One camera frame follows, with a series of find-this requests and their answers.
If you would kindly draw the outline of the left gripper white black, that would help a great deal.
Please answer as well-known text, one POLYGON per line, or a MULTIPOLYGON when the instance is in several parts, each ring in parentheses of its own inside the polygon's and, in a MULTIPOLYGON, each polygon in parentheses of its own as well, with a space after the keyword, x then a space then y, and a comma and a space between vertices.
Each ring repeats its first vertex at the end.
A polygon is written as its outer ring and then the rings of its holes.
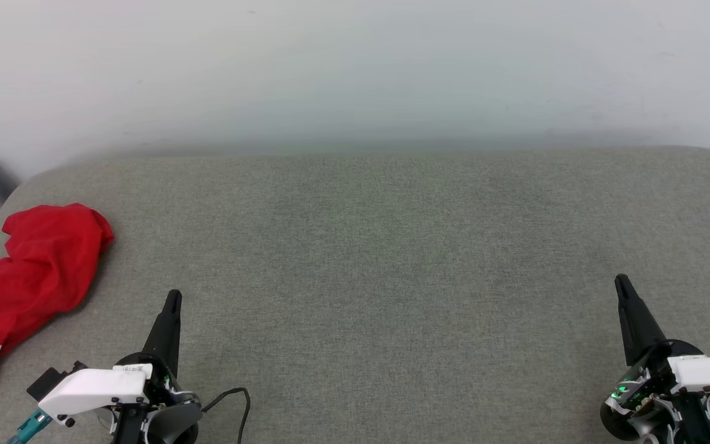
POLYGON ((180 290, 169 290, 142 352, 112 368, 70 374, 38 408, 67 427, 75 416, 92 411, 110 422, 111 444, 195 444, 200 400, 181 390, 176 379, 181 303, 180 290))

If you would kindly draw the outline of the red white-trimmed jersey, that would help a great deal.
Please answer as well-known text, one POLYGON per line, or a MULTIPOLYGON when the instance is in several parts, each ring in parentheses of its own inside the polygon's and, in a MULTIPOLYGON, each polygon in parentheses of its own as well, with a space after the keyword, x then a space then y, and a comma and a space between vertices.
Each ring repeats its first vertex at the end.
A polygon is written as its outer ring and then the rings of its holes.
POLYGON ((115 241, 110 223, 77 203, 11 214, 2 231, 8 239, 0 258, 0 356, 76 309, 115 241))

